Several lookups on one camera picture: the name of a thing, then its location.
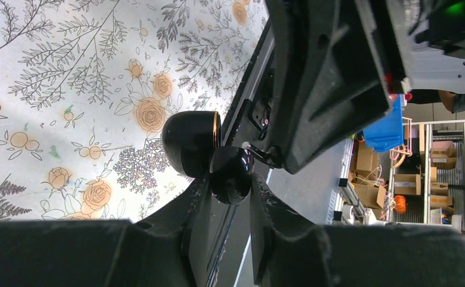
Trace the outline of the black earbud charging case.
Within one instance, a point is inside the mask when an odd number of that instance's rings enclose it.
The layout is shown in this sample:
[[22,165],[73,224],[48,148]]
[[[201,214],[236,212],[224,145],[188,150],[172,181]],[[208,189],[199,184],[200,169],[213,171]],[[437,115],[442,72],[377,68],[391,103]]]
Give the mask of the black earbud charging case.
[[239,204],[249,194],[254,157],[246,149],[221,143],[217,111],[184,111],[170,116],[161,133],[170,165],[190,178],[209,176],[214,197]]

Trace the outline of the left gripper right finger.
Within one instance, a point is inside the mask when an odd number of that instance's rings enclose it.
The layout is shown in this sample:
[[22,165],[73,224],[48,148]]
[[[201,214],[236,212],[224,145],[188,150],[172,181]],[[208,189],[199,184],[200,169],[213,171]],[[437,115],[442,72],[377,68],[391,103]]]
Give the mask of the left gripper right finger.
[[271,192],[250,194],[254,283],[260,286],[465,286],[465,236],[416,225],[317,225]]

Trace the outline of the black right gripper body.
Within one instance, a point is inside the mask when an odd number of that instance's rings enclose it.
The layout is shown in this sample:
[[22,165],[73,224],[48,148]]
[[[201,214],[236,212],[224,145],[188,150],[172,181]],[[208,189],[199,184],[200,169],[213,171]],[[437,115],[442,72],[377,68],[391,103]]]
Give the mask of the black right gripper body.
[[374,57],[381,67],[380,75],[389,93],[411,90],[411,45],[405,28],[401,1],[355,1]]

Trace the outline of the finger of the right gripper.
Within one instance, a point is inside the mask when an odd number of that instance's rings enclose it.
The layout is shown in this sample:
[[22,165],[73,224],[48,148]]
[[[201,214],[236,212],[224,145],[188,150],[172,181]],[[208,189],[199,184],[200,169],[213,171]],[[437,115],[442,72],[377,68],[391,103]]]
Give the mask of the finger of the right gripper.
[[370,1],[267,1],[274,46],[267,164],[295,174],[392,104]]

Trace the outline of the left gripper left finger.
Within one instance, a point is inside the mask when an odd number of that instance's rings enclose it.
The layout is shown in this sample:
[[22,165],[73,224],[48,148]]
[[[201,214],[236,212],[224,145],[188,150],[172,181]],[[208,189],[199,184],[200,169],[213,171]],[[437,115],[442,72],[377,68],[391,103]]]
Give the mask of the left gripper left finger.
[[205,286],[208,177],[145,219],[0,222],[0,286]]

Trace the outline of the black earbud with stem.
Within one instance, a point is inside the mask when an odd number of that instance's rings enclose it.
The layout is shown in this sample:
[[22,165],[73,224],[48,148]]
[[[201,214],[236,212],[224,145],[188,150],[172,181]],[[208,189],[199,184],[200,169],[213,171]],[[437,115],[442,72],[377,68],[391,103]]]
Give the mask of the black earbud with stem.
[[273,169],[281,169],[283,167],[282,158],[275,147],[270,147],[267,151],[263,151],[249,142],[243,142],[241,147],[249,151],[258,161]]

